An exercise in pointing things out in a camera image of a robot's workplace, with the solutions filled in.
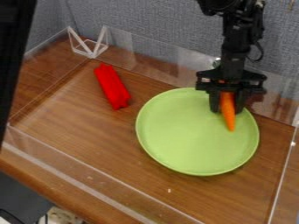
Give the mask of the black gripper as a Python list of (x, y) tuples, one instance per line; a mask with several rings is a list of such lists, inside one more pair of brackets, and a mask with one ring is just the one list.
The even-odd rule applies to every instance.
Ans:
[(209, 110), (220, 112), (220, 92), (235, 92), (235, 113), (239, 114), (245, 107), (248, 93), (263, 94), (267, 90), (263, 83), (267, 77), (247, 70), (235, 78), (224, 78), (219, 68), (199, 71), (195, 89), (209, 93)]

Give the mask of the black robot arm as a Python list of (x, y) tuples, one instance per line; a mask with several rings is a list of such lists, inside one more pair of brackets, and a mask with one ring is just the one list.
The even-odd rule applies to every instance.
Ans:
[(265, 0), (195, 0), (205, 16), (219, 15), (223, 18), (223, 44), (220, 47), (219, 66), (196, 73), (195, 88), (209, 95), (209, 110), (220, 111), (220, 94), (229, 92), (235, 113), (240, 113), (251, 95), (263, 94), (263, 82), (267, 77), (245, 69), (245, 60), (251, 46), (260, 51), (252, 59), (259, 62), (264, 50), (257, 41), (263, 38), (263, 11)]

